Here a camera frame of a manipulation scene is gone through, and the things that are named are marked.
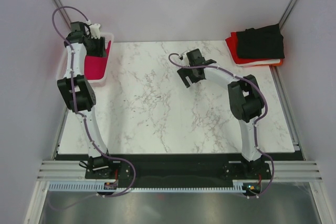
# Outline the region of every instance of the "white wall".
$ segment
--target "white wall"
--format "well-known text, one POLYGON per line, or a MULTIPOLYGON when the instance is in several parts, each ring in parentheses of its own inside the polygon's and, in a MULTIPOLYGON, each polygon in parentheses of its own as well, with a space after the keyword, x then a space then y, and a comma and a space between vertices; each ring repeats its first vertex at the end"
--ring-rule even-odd
POLYGON ((299 0, 282 34, 280 74, 301 143, 336 209, 336 0, 299 0))
POLYGON ((275 24, 290 0, 62 1, 102 23, 116 41, 171 41, 224 40, 231 31, 275 24))
MULTIPOLYGON (((22 223, 64 103, 51 0, 0 0, 0 223, 22 223)), ((66 31, 61 18, 62 31, 66 31)))

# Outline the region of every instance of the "black cloth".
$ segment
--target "black cloth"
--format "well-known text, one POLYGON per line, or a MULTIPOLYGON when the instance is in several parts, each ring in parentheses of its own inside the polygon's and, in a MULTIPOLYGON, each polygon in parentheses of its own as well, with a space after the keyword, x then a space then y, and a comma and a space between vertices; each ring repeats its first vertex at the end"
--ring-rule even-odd
POLYGON ((279 24, 237 32, 237 54, 241 59, 283 59, 284 37, 279 24))

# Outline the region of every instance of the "purple cable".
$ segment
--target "purple cable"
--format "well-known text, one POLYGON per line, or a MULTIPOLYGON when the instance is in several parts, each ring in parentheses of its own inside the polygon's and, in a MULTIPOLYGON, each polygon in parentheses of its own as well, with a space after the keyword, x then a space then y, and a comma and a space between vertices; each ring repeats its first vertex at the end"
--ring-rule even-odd
MULTIPOLYGON (((66 9, 66 8, 68 8, 68 9, 74 9, 74 10, 76 10, 76 11, 78 11, 81 15, 83 15, 83 17, 85 18, 85 20, 86 21, 88 21, 89 19, 86 17, 86 15, 83 13, 83 12, 81 12, 79 9, 77 9, 77 8, 74 8, 74 7, 72 7, 72 6, 61 6, 61 7, 58 7, 57 9, 55 9, 54 10, 54 12, 53 12, 53 15, 52 15, 52 24, 53 24, 53 27, 54 27, 54 29, 55 29, 55 31, 57 32, 57 34, 70 46, 70 49, 71 49, 71 63, 70 63, 70 67, 71 67, 71 69, 73 69, 74 68, 74 55, 75 55, 75 51, 74 51, 74 48, 73 48, 73 46, 72 46, 72 44, 61 34, 61 32, 57 29, 57 27, 56 27, 56 24, 55 24, 55 14, 59 11, 59 10, 61 10, 61 9, 66 9)), ((74 83, 74 80, 73 80, 73 75, 74 75, 74 72, 73 71, 71 71, 71 73, 70 73, 70 82, 71 82, 71 91, 72 91, 72 98, 73 98, 73 107, 74 107, 74 109, 75 109, 75 114, 78 114, 78 115, 81 115, 82 117, 83 117, 83 121, 84 121, 84 126, 85 126, 85 131, 86 131, 86 134, 88 135, 88 138, 89 138, 89 140, 90 140, 90 142, 92 142, 92 145, 94 146, 94 148, 103 156, 103 157, 105 157, 105 158, 107 158, 107 159, 110 159, 110 160, 118 160, 118 161, 123 161, 123 162, 126 162, 126 163, 128 163, 131 167, 132 167, 132 169, 133 169, 133 171, 134 171, 134 176, 133 176, 133 180, 132 180, 132 183, 124 190, 124 191, 121 191, 120 193, 117 193, 117 194, 113 194, 113 195, 110 195, 110 196, 104 196, 104 197, 117 197, 117 196, 121 196, 121 195, 124 195, 124 194, 126 194, 126 193, 128 193, 127 191, 133 186, 133 184, 134 184, 134 181, 135 181, 135 176, 136 176, 136 171, 135 171, 135 167, 134 167, 134 165, 130 162, 130 161, 128 161, 127 159, 124 159, 124 158, 118 158, 118 157, 110 157, 110 156, 108 156, 108 155, 106 155, 105 153, 103 153, 100 149, 98 149, 98 147, 97 147, 97 145, 94 143, 94 141, 93 141, 93 139, 92 139, 92 137, 91 137, 91 135, 90 135, 90 132, 89 132, 89 129, 88 129, 88 125, 87 125, 87 121, 86 121, 86 116, 84 115, 84 114, 82 114, 82 113, 80 113, 80 112, 78 112, 78 108, 77 108, 77 100, 76 100, 76 92, 75 92, 75 83, 74 83)), ((80 203, 80 202, 82 202, 82 201, 84 201, 84 200, 86 200, 86 199, 88 199, 88 198, 91 198, 91 197, 93 197, 93 196, 95 196, 96 194, 94 194, 94 195, 89 195, 89 196, 87 196, 87 197, 84 197, 83 199, 81 199, 81 200, 79 200, 79 201, 77 201, 77 202, 75 202, 75 203, 73 203, 73 204, 71 204, 70 206, 67 206, 67 207, 65 207, 65 208, 55 208, 55 207, 53 207, 52 205, 51 205, 51 203, 50 203, 50 201, 49 201, 49 198, 48 198, 48 205, 49 205, 49 207, 52 209, 52 210, 54 210, 54 211, 64 211, 64 210, 66 210, 66 209, 68 209, 68 208, 70 208, 70 207, 72 207, 72 206, 74 206, 74 205, 76 205, 76 204, 78 204, 78 203, 80 203)))
POLYGON ((264 101, 264 104, 265 104, 265 112, 260 116, 258 117, 257 119, 255 119, 255 121, 253 122, 254 124, 254 142, 255 142, 255 146, 256 146, 256 149, 259 153, 261 153, 262 155, 266 156, 270 161, 271 161, 271 165, 272 165, 272 176, 271 176, 271 179, 269 180, 269 183, 268 185, 266 186, 266 188, 259 194, 259 195, 256 195, 256 196, 249 196, 250 198, 256 198, 257 196, 261 196, 263 195, 267 190, 268 188, 270 187, 270 185, 272 184, 272 181, 273 181, 273 178, 274 178, 274 161, 272 159, 272 157, 268 154, 266 154, 265 152, 261 151, 260 148, 258 147, 258 137, 257 137, 257 127, 256 127, 256 123, 259 122, 261 119, 263 119, 267 113, 268 113, 268 104, 267 104, 267 101, 265 99, 265 96, 264 94, 261 92, 261 90, 253 83, 251 82, 250 80, 247 80, 245 78, 242 78, 242 77, 239 77, 239 76, 236 76, 234 75, 233 73, 231 73, 230 71, 222 68, 222 67, 217 67, 217 66, 193 66, 193 67, 190 67, 190 66, 182 66, 182 65, 179 65, 177 63, 175 63, 173 60, 172 60, 172 56, 173 55, 177 55, 177 56, 180 56, 179 54, 177 53, 172 53, 168 56, 168 60, 171 62, 171 64, 179 67, 179 68, 185 68, 185 69, 197 69, 197 68, 214 68, 214 69, 218 69, 218 70, 221 70, 225 73, 227 73, 229 76, 232 76, 238 80, 241 80, 241 81, 245 81, 247 82, 248 84, 250 84, 258 93, 259 95, 261 96, 262 100, 264 101))

